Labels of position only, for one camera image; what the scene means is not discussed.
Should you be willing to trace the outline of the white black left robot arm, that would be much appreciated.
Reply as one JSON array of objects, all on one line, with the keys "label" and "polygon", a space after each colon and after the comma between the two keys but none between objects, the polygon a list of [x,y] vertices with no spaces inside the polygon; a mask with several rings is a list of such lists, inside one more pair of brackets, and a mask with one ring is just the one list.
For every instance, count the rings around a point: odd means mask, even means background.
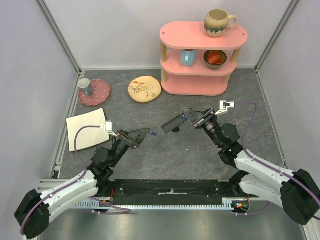
[{"label": "white black left robot arm", "polygon": [[31,240],[41,235],[64,211],[75,204],[110,191],[113,168],[129,149],[137,149],[150,128],[118,130],[112,133],[111,148],[99,147],[91,158],[91,164],[74,178],[43,192],[30,190],[17,207],[14,217],[20,226],[20,234]]}]

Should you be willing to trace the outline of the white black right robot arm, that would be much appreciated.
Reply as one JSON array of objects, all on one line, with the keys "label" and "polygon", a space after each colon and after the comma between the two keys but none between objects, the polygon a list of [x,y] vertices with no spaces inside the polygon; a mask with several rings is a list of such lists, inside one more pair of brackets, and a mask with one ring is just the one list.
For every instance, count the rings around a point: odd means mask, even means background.
[{"label": "white black right robot arm", "polygon": [[220,149],[220,159],[244,174],[229,184],[233,196],[246,193],[264,198],[303,226],[316,218],[320,210],[320,189],[306,170],[292,171],[254,155],[238,142],[237,127],[231,123],[218,123],[213,109],[184,109],[182,119],[189,121],[195,129],[203,129]]}]

